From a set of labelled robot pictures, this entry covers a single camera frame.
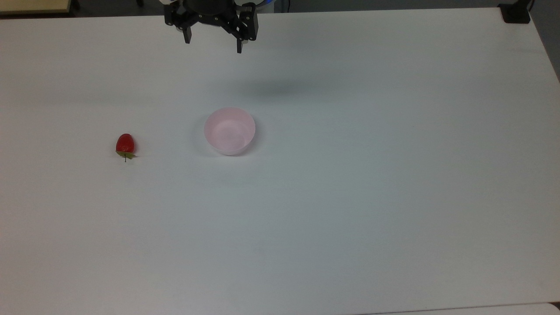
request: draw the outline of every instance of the floor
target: floor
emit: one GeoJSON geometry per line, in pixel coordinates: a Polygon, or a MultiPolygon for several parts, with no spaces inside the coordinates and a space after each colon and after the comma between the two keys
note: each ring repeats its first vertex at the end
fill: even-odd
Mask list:
{"type": "MultiPolygon", "coordinates": [[[[163,15],[159,0],[79,0],[75,17],[163,15]]],[[[274,12],[324,12],[356,10],[402,10],[428,8],[496,7],[513,0],[276,0],[274,12]]],[[[531,16],[552,65],[560,78],[560,0],[535,0],[531,16]]]]}

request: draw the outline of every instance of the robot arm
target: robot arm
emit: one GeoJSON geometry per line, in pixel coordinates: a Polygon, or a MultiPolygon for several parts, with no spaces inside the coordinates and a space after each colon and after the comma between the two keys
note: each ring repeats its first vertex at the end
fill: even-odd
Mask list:
{"type": "Polygon", "coordinates": [[[183,32],[185,43],[190,43],[190,27],[197,22],[219,26],[237,40],[237,52],[244,43],[256,40],[259,23],[255,3],[242,6],[234,0],[160,0],[164,5],[165,24],[183,32]]]}

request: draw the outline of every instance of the strawberry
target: strawberry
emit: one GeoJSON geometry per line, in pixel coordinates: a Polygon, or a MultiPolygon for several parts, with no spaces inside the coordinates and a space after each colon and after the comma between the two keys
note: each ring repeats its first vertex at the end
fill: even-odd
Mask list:
{"type": "Polygon", "coordinates": [[[124,158],[124,161],[135,158],[134,155],[134,139],[128,133],[121,135],[116,141],[116,153],[124,158]]]}

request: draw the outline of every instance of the bowl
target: bowl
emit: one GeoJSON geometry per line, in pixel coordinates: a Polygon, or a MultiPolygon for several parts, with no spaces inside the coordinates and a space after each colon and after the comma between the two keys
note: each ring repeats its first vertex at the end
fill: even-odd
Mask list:
{"type": "Polygon", "coordinates": [[[255,120],[241,108],[221,108],[206,119],[204,136],[219,153],[237,155],[245,151],[253,140],[255,120]]]}

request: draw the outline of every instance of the white tabletop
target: white tabletop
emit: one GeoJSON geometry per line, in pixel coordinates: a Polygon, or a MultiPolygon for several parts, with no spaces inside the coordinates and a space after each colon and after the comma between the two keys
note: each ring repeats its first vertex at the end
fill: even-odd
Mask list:
{"type": "Polygon", "coordinates": [[[498,307],[474,307],[391,313],[391,315],[559,315],[558,308],[551,304],[507,305],[498,307]]]}
{"type": "Polygon", "coordinates": [[[0,21],[0,313],[560,299],[560,85],[499,9],[0,21]],[[214,110],[257,123],[243,156],[214,110]],[[125,163],[116,139],[131,133],[125,163]]]}

